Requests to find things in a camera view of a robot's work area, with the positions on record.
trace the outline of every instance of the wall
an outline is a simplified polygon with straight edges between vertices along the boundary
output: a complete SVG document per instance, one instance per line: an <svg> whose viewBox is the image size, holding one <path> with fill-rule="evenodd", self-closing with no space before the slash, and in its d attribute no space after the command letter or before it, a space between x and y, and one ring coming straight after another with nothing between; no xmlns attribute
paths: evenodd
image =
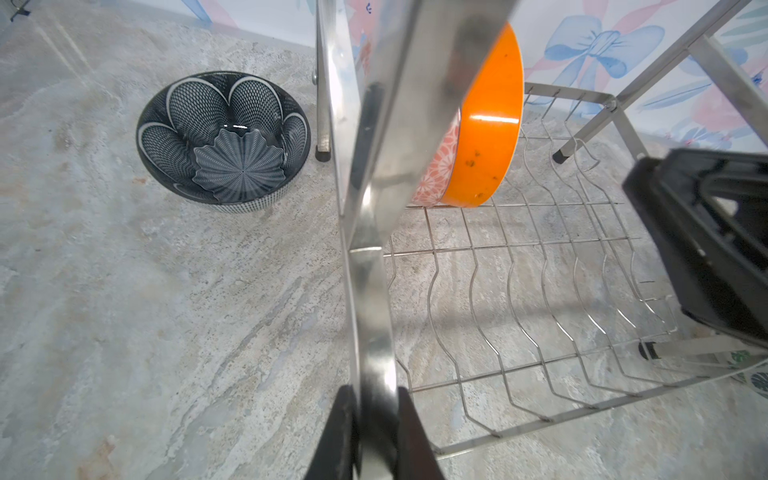
<svg viewBox="0 0 768 480"><path fill-rule="evenodd" d="M203 25L238 29L307 47L315 46L315 0L131 0Z"/></svg>
<svg viewBox="0 0 768 480"><path fill-rule="evenodd" d="M298 45L315 43L315 0L133 0L204 25ZM383 0L346 0L361 85ZM618 93L717 0L524 0L510 19L529 81ZM753 0L717 36L762 89L768 68L768 0ZM597 107L582 105L589 118ZM628 114L636 129L690 146L764 151L765 145L691 59Z"/></svg>

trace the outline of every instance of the dish rack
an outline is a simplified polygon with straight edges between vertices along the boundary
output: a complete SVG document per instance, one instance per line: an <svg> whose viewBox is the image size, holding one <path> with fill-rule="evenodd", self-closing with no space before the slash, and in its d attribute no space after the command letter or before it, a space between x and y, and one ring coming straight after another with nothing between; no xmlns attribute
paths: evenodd
<svg viewBox="0 0 768 480"><path fill-rule="evenodd" d="M344 1L319 0L317 15L316 156L336 173L360 478L396 462L398 384L448 458L765 362L691 355L742 346L727 336L651 351L691 331L621 190L648 155L624 108L689 53L768 138L764 98L737 65L723 73L710 37L748 2L718 2L616 97L526 83L510 171L471 210L409 199L514 2L390 3L362 100ZM579 129L584 103L602 110ZM624 146L588 143L608 124Z"/></svg>

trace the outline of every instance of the black bowl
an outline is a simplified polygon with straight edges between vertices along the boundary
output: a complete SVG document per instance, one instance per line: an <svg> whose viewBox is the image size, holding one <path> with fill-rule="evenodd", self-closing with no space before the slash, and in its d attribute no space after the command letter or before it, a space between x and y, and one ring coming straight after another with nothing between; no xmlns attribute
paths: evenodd
<svg viewBox="0 0 768 480"><path fill-rule="evenodd" d="M144 108L136 130L141 161L157 181L221 211L259 210L279 200L311 143L309 122L293 97L234 71L168 85Z"/></svg>

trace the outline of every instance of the orange rim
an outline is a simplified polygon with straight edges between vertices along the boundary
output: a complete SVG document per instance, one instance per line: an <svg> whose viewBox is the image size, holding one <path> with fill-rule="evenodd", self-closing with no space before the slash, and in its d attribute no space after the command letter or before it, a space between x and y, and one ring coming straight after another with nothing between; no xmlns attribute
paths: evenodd
<svg viewBox="0 0 768 480"><path fill-rule="evenodd" d="M518 143L523 84L518 39L508 23L462 105L456 162L441 202L477 207L496 192Z"/></svg>

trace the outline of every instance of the black plastic part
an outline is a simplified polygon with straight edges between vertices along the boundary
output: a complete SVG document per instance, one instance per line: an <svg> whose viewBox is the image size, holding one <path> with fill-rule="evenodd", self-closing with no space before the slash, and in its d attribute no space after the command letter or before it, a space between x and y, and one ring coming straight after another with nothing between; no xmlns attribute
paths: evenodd
<svg viewBox="0 0 768 480"><path fill-rule="evenodd" d="M564 162L565 162L567 159L568 159L568 157L566 157L565 155L563 155L563 152L562 152L562 151L560 151L560 150L556 151L556 152L555 152L555 153L552 155L552 160L554 160L554 162L555 162L556 164L558 164L558 165L562 165L562 164L563 164L563 163L564 163Z"/></svg>
<svg viewBox="0 0 768 480"><path fill-rule="evenodd" d="M13 19L16 18L17 15L23 15L25 17L28 17L30 13L31 12L29 10L22 7L19 10L17 10L16 13L13 14L13 16L11 17L11 22L13 22Z"/></svg>
<svg viewBox="0 0 768 480"><path fill-rule="evenodd" d="M399 387L397 394L399 426L397 439L392 439L398 452L395 479L445 480L408 391ZM336 394L304 480L352 480L358 451L354 412L354 390L352 386L344 385Z"/></svg>
<svg viewBox="0 0 768 480"><path fill-rule="evenodd" d="M397 389L400 423L397 431L397 480L445 480L429 446L408 390Z"/></svg>
<svg viewBox="0 0 768 480"><path fill-rule="evenodd" d="M357 450L354 422L355 391L351 385L344 385L336 393L315 456L304 476L306 480L352 480L353 454Z"/></svg>
<svg viewBox="0 0 768 480"><path fill-rule="evenodd" d="M326 163L331 159L331 153L329 151L320 151L315 147L315 159L319 162Z"/></svg>
<svg viewBox="0 0 768 480"><path fill-rule="evenodd" d="M640 356L642 356L644 359L648 360L648 354L650 353L650 358L652 360L659 360L659 356L656 354L656 349L654 348L654 344L656 342L640 342L637 344L637 350L640 351Z"/></svg>
<svg viewBox="0 0 768 480"><path fill-rule="evenodd" d="M664 161L639 161L624 191L683 313L768 347L768 156L675 150Z"/></svg>

